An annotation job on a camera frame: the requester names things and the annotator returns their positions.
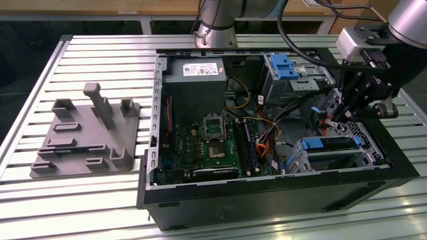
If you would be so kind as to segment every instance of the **black cable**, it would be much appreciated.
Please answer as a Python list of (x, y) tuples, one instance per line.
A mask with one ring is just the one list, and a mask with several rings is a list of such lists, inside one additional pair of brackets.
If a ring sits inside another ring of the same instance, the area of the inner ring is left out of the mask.
[(292, 148), (294, 148), (294, 144), (289, 143), (289, 142), (282, 142), (285, 145), (290, 146)]
[(320, 0), (314, 0), (314, 1), (330, 9), (369, 9), (369, 10), (372, 10), (372, 8), (373, 8), (370, 5), (362, 5), (362, 4), (344, 6), (344, 5), (333, 5), (333, 3), (330, 1), (329, 1), (329, 4), (320, 1)]
[(293, 42), (293, 40), (290, 39), (285, 28), (284, 28), (284, 21), (282, 21), (282, 17), (284, 17), (284, 11), (286, 9), (289, 0), (285, 0), (281, 6), (281, 10), (280, 10), (280, 14), (278, 14), (278, 29), (280, 29), (280, 33), (281, 36), (285, 40), (285, 42), (288, 43), (289, 47), (294, 50), (294, 52), (309, 62), (312, 62), (316, 65), (320, 65), (322, 67), (326, 67), (329, 69), (338, 69), (338, 70), (348, 70), (348, 71), (354, 71), (354, 72), (369, 72), (369, 73), (384, 73), (388, 70), (386, 66), (382, 67), (370, 67), (370, 66), (358, 66), (358, 65), (341, 65), (337, 63), (330, 63), (330, 62), (325, 62), (322, 60), (318, 60), (316, 58), (313, 58), (312, 56), (309, 56), (301, 49), (300, 47), (296, 45), (296, 43)]
[(349, 16), (349, 15), (341, 14), (336, 7), (329, 7), (329, 5), (333, 5), (332, 0), (326, 0), (328, 4), (321, 0), (314, 0), (314, 1), (322, 6), (330, 8), (333, 10), (333, 13), (342, 19), (370, 20), (370, 21), (378, 21), (378, 22), (382, 21), (378, 17), (374, 17), (374, 16)]
[(211, 24), (211, 26), (209, 27), (209, 29), (206, 30), (206, 35), (210, 34), (210, 32), (211, 32), (211, 30), (213, 30), (213, 28), (214, 28), (215, 20), (217, 20), (217, 17), (219, 16), (221, 5), (222, 5), (222, 0), (218, 0), (218, 7), (217, 7), (217, 12), (215, 12), (213, 24)]
[(202, 12), (202, 9), (206, 5), (206, 2), (207, 0), (199, 0), (199, 5), (198, 5), (198, 16), (195, 16), (195, 20), (194, 20), (194, 23), (193, 23), (193, 27), (191, 27), (191, 33), (190, 34), (194, 34), (195, 32), (195, 27), (197, 27), (197, 23), (199, 21), (199, 18), (201, 18), (201, 12)]
[(241, 119), (245, 119), (246, 117), (250, 117), (250, 116), (241, 116), (238, 115), (237, 113), (234, 113), (231, 110), (229, 109), (223, 109), (231, 116), (234, 116), (235, 118), (241, 118)]
[(324, 88), (322, 90), (317, 91), (317, 92), (309, 92), (306, 93), (305, 96), (302, 96), (300, 99), (297, 99), (292, 104), (289, 104), (284, 110), (281, 111), (281, 113), (276, 116), (274, 120), (273, 120), (273, 125), (272, 127), (266, 130), (266, 132), (262, 134), (262, 138), (260, 139), (261, 143), (266, 143), (266, 140), (269, 139), (270, 135), (274, 133), (276, 130), (276, 124), (278, 124), (282, 120), (282, 118), (285, 118), (288, 115), (290, 115), (290, 113), (293, 111), (296, 111), (298, 108), (301, 108), (301, 106), (308, 102), (309, 99), (312, 99), (314, 96), (321, 95), (321, 94), (328, 94), (332, 91), (333, 88)]

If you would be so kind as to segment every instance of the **metal rail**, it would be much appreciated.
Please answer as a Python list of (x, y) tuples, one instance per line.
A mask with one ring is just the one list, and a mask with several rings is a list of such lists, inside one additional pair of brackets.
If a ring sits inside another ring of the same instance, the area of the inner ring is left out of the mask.
[[(334, 35), (294, 35), (300, 47), (330, 48)], [(238, 35), (242, 48), (288, 47), (278, 35)], [(349, 210), (162, 232), (149, 212), (137, 210), (141, 159), (134, 170), (94, 177), (33, 179), (31, 164), (49, 132), (57, 98), (91, 101), (82, 89), (97, 81), (110, 103), (123, 97), (142, 105), (137, 155), (147, 148), (157, 49), (191, 49), (190, 35), (75, 36), (61, 42), (2, 146), (0, 239), (390, 239), (427, 232), (426, 115), (405, 92), (401, 116), (384, 120), (422, 177)]]

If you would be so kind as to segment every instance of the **orange wire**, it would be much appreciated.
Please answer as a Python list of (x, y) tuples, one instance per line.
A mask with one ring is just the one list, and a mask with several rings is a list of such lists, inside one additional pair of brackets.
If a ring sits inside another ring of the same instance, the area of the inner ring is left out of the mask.
[[(274, 122), (273, 121), (270, 121), (268, 118), (265, 118), (262, 115), (261, 115), (261, 113), (258, 112), (257, 113), (258, 114), (258, 117), (261, 118), (261, 119), (264, 119), (269, 124), (274, 124)], [(281, 130), (281, 128), (278, 127), (278, 125), (276, 124), (274, 125), (274, 127), (276, 127), (276, 129), (278, 130), (278, 136), (276, 137), (276, 141), (280, 139), (280, 136), (281, 136), (281, 134), (282, 134), (282, 130)]]
[(260, 156), (264, 158), (266, 155), (268, 155), (268, 153), (270, 152), (270, 148), (269, 148), (269, 144), (268, 144), (268, 146), (265, 145), (265, 144), (258, 144), (257, 145), (257, 152), (258, 152), (258, 154), (260, 154)]

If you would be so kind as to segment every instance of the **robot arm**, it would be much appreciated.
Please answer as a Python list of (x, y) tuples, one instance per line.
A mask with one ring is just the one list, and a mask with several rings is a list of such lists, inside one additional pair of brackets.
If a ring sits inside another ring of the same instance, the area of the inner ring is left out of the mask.
[[(427, 0), (402, 0), (389, 22), (344, 29), (336, 43), (345, 58), (342, 65), (314, 59), (293, 43), (282, 28), (288, 2), (203, 0), (197, 47), (237, 48), (235, 18), (278, 16), (280, 32), (290, 48), (314, 64), (342, 70), (338, 79), (342, 102), (333, 120), (397, 118), (400, 113), (393, 98), (427, 67)], [(374, 101), (381, 102), (370, 107)]]
[(333, 120), (397, 118), (393, 98), (427, 68), (427, 1), (402, 0), (389, 23), (346, 27), (337, 40), (345, 65), (388, 64), (382, 73), (348, 71), (340, 79), (342, 104)]
[(235, 19), (276, 15), (282, 0), (201, 0), (201, 27), (195, 35), (198, 48), (237, 48)]

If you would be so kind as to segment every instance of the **cable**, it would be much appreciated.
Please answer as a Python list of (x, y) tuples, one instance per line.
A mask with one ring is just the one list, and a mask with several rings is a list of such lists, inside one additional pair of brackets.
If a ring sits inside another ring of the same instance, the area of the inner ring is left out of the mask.
[(382, 20), (378, 17), (373, 17), (373, 16), (349, 16), (349, 15), (344, 15), (340, 13), (340, 11), (337, 10), (336, 7), (332, 7), (329, 5), (333, 5), (332, 0), (326, 0), (328, 4), (321, 1), (321, 0), (314, 0), (318, 4), (321, 4), (322, 6), (330, 8), (333, 10), (333, 13), (341, 17), (342, 19), (353, 19), (353, 20), (370, 20), (370, 21), (378, 21), (382, 22)]
[(198, 5), (198, 16), (195, 16), (195, 20), (194, 20), (194, 23), (193, 23), (193, 27), (191, 27), (191, 33), (190, 34), (195, 34), (195, 27), (197, 27), (197, 23), (201, 19), (201, 11), (206, 5), (206, 2), (207, 0), (203, 0), (203, 3), (202, 3), (202, 0), (199, 0), (199, 5)]
[(225, 111), (234, 116), (237, 119), (254, 119), (254, 120), (260, 120), (262, 121), (264, 119), (258, 118), (258, 117), (251, 117), (251, 116), (238, 116), (233, 111), (230, 111), (229, 109), (225, 109)]
[(280, 10), (280, 14), (278, 14), (278, 29), (280, 29), (280, 33), (282, 35), (282, 38), (285, 40), (285, 42), (288, 43), (289, 47), (294, 50), (294, 52), (309, 62), (312, 62), (316, 65), (320, 65), (322, 67), (326, 67), (329, 69), (338, 69), (338, 70), (349, 70), (349, 71), (356, 71), (356, 72), (369, 72), (369, 73), (384, 73), (388, 70), (386, 66), (382, 67), (369, 67), (369, 66), (358, 66), (358, 65), (341, 65), (337, 63), (330, 63), (330, 62), (325, 62), (322, 60), (318, 60), (316, 58), (313, 58), (312, 56), (309, 56), (301, 49), (300, 47), (296, 45), (296, 43), (293, 42), (293, 40), (290, 39), (285, 28), (284, 28), (284, 11), (286, 9), (289, 0), (285, 0), (281, 6), (281, 10)]
[(218, 0), (218, 6), (217, 6), (217, 12), (215, 12), (213, 24), (211, 24), (211, 26), (209, 27), (209, 29), (206, 30), (206, 35), (210, 34), (210, 32), (211, 32), (211, 30), (213, 30), (213, 28), (214, 28), (215, 20), (217, 20), (217, 17), (219, 16), (221, 5), (222, 5), (222, 0)]
[(256, 146), (256, 149), (257, 149), (257, 152), (258, 152), (261, 158), (266, 157), (268, 153), (270, 152), (270, 148), (265, 144), (258, 144)]
[(251, 101), (251, 92), (250, 92), (247, 86), (243, 84), (243, 82), (242, 82), (238, 78), (235, 78), (234, 76), (229, 76), (229, 78), (234, 79), (234, 80), (243, 86), (243, 88), (245, 88), (245, 90), (246, 90), (246, 93), (247, 93), (247, 99), (246, 99), (245, 104), (242, 104), (241, 106), (230, 106), (230, 107), (225, 107), (225, 109), (226, 109), (226, 110), (242, 109), (242, 108), (245, 108), (245, 107), (249, 105), (249, 103), (250, 103), (250, 101)]
[(274, 129), (276, 129), (274, 126), (278, 125), (278, 123), (281, 122), (282, 118), (286, 117), (288, 115), (290, 115), (290, 113), (293, 111), (296, 111), (308, 102), (308, 100), (310, 98), (313, 98), (314, 96), (321, 95), (321, 94), (328, 94), (332, 91), (332, 89), (333, 88), (324, 88), (322, 90), (320, 90), (317, 92), (309, 92), (300, 99), (297, 99), (293, 103), (290, 103), (284, 108), (281, 113), (276, 116), (276, 118), (273, 120), (273, 126), (265, 131), (265, 133), (260, 137), (260, 143), (265, 143), (268, 141), (270, 135), (274, 133)]
[[(274, 122), (270, 121), (268, 118), (265, 118), (265, 117), (261, 115), (260, 112), (257, 113), (258, 117), (260, 117), (261, 119), (264, 119), (268, 123), (274, 124)], [(282, 134), (282, 130), (281, 130), (281, 128), (280, 128), (280, 126), (278, 126), (277, 124), (274, 124), (274, 126), (276, 126), (276, 129), (278, 130), (278, 136), (276, 137), (276, 141), (278, 141), (280, 136), (281, 136), (281, 134)]]
[[(206, 1), (207, 1), (207, 0), (203, 1), (202, 8), (201, 8), (201, 12), (202, 12), (203, 6), (206, 5)], [(221, 5), (222, 5), (222, 0), (218, 0), (218, 6), (217, 6), (217, 12), (215, 12), (213, 24), (211, 24), (211, 26), (209, 27), (209, 29), (205, 31), (203, 35), (199, 36), (199, 33), (198, 33), (198, 32), (194, 32), (194, 35), (195, 35), (198, 38), (205, 38), (205, 37), (210, 34), (210, 32), (213, 31), (214, 24), (215, 24), (215, 21), (217, 21), (217, 17), (219, 16)]]

